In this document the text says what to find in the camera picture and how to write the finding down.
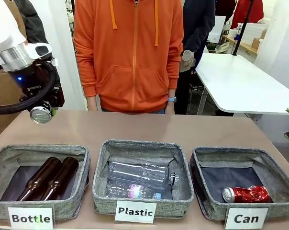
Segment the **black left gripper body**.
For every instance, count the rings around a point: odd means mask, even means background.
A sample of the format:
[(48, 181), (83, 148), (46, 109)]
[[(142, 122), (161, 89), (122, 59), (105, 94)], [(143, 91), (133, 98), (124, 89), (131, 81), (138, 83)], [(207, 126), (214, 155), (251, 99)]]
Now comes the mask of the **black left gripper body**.
[[(60, 78), (56, 67), (47, 61), (32, 64), (27, 68), (12, 72), (11, 77), (21, 88), (23, 93), (23, 96), (19, 98), (19, 101), (24, 102), (29, 98), (34, 97), (49, 83), (51, 76), (55, 76), (55, 82), (51, 87), (52, 90), (55, 84), (60, 82)], [(51, 90), (42, 98), (42, 100), (50, 102)]]

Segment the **person's right hand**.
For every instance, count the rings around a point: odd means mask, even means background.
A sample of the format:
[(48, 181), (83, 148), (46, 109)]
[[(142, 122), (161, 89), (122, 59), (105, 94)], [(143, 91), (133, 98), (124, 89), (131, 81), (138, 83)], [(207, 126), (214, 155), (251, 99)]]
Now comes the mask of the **person's right hand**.
[(98, 111), (96, 96), (86, 97), (86, 100), (89, 111)]

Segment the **white gloved hand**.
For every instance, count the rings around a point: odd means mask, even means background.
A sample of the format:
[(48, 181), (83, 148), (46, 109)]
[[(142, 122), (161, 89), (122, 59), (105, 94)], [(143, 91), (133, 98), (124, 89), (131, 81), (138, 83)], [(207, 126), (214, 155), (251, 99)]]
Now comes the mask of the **white gloved hand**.
[(185, 50), (182, 55), (182, 64), (181, 64), (181, 71), (187, 71), (191, 67), (195, 65), (195, 58), (194, 58), (195, 52), (192, 52), (190, 50)]

